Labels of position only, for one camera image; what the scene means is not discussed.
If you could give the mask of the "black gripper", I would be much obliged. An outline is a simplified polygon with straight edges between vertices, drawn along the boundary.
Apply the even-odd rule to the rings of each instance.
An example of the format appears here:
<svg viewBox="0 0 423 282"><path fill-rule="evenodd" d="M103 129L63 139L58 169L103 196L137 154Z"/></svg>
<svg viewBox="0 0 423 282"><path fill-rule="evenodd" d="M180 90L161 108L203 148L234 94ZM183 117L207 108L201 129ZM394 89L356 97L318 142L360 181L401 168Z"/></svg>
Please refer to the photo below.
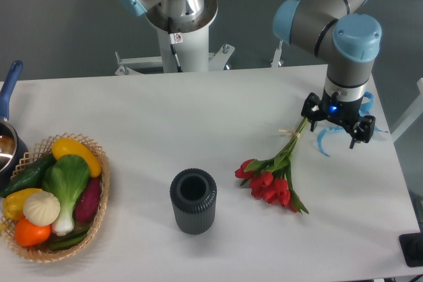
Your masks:
<svg viewBox="0 0 423 282"><path fill-rule="evenodd" d="M329 157L323 146L324 138L329 133L345 130L352 138L351 149L356 143L369 143L375 128L375 117L370 115L370 110L374 105L374 96L365 91L364 99L367 99L367 102L362 102L363 97L353 101L341 101L338 92L329 95L326 91L322 98L311 92L305 99L301 115L311 124L311 131L314 131L317 122L323 120L337 125L326 127L318 134L317 146L322 155Z"/></svg>

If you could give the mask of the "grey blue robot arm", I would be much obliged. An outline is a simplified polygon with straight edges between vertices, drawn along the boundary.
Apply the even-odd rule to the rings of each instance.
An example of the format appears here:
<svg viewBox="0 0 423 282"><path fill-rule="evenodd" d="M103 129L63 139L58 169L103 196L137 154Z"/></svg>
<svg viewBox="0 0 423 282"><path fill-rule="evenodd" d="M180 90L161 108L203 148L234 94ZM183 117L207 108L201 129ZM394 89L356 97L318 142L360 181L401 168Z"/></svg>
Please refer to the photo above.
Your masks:
<svg viewBox="0 0 423 282"><path fill-rule="evenodd" d="M368 143L375 118L360 106L380 50L379 22L357 13L368 0L284 1L274 16L273 32L327 63L322 96L311 93L301 115L312 127L326 120L342 127L351 144Z"/></svg>

